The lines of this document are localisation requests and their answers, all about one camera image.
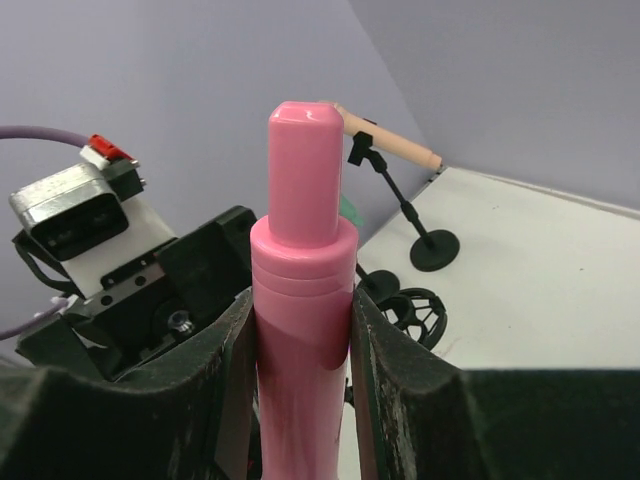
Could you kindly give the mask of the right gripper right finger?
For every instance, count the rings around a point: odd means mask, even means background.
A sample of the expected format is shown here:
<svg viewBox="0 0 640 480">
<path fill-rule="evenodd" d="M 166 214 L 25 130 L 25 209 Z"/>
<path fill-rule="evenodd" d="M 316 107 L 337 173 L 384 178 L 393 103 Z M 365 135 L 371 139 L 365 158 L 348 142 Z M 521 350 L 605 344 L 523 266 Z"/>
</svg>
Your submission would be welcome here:
<svg viewBox="0 0 640 480">
<path fill-rule="evenodd" d="M 639 475 L 636 370 L 462 370 L 357 291 L 351 376 L 365 479 Z"/>
</svg>

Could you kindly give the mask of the pink toy microphone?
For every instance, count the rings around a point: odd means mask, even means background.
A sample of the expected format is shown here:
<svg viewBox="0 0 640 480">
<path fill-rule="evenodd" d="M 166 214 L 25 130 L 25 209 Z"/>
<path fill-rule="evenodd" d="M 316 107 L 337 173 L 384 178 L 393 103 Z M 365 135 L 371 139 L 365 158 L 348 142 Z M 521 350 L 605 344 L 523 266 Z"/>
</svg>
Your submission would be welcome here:
<svg viewBox="0 0 640 480">
<path fill-rule="evenodd" d="M 334 479 L 357 229 L 340 215 L 343 119 L 287 101 L 268 121 L 268 211 L 251 229 L 263 477 Z"/>
</svg>

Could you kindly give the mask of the black tripod microphone stand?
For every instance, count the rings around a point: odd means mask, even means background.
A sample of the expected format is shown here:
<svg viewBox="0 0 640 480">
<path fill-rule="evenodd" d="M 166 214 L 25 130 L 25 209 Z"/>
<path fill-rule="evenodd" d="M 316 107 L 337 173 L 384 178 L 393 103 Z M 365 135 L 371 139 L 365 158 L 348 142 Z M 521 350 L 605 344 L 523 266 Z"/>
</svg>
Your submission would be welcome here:
<svg viewBox="0 0 640 480">
<path fill-rule="evenodd" d="M 442 339 L 448 314 L 440 297 L 425 288 L 406 288 L 378 304 L 383 316 L 427 350 Z"/>
</svg>

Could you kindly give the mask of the teal toy microphone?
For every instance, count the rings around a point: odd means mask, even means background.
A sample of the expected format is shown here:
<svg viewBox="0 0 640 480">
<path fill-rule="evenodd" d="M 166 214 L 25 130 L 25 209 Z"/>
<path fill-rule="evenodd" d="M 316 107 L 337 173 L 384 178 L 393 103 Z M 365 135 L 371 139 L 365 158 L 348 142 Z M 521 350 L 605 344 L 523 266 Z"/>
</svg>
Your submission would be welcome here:
<svg viewBox="0 0 640 480">
<path fill-rule="evenodd" d="M 355 205 L 344 195 L 340 195 L 339 212 L 342 217 L 351 222 L 356 228 L 364 225 L 364 220 Z"/>
</svg>

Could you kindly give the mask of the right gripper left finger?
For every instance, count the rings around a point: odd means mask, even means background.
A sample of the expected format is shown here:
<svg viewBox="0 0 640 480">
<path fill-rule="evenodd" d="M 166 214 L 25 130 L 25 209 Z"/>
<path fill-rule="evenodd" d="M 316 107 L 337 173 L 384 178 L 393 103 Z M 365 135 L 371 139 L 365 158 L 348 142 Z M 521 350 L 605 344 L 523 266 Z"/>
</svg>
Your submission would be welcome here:
<svg viewBox="0 0 640 480">
<path fill-rule="evenodd" d="M 255 373 L 250 292 L 119 383 L 1 372 L 5 479 L 243 479 Z"/>
</svg>

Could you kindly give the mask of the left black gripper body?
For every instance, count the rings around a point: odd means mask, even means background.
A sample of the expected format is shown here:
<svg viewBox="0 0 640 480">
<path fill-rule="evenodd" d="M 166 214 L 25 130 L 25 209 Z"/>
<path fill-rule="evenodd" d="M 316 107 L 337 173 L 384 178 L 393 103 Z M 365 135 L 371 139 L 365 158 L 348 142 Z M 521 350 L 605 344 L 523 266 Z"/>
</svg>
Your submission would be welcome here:
<svg viewBox="0 0 640 480">
<path fill-rule="evenodd" d="M 251 283 L 253 211 L 234 206 L 105 274 L 97 294 L 28 328 L 16 351 L 114 381 L 200 332 Z"/>
</svg>

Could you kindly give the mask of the beige toy microphone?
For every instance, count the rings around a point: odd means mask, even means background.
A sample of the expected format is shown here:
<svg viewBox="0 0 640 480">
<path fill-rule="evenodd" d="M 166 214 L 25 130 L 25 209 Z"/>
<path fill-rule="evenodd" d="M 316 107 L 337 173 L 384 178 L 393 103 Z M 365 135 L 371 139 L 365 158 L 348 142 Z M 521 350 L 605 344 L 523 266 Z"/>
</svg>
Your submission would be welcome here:
<svg viewBox="0 0 640 480">
<path fill-rule="evenodd" d="M 442 158 L 429 148 L 359 117 L 349 112 L 339 103 L 332 101 L 327 101 L 326 103 L 333 106 L 341 114 L 346 135 L 355 137 L 362 132 L 371 137 L 374 147 L 387 153 L 424 168 L 438 170 L 442 167 Z"/>
</svg>

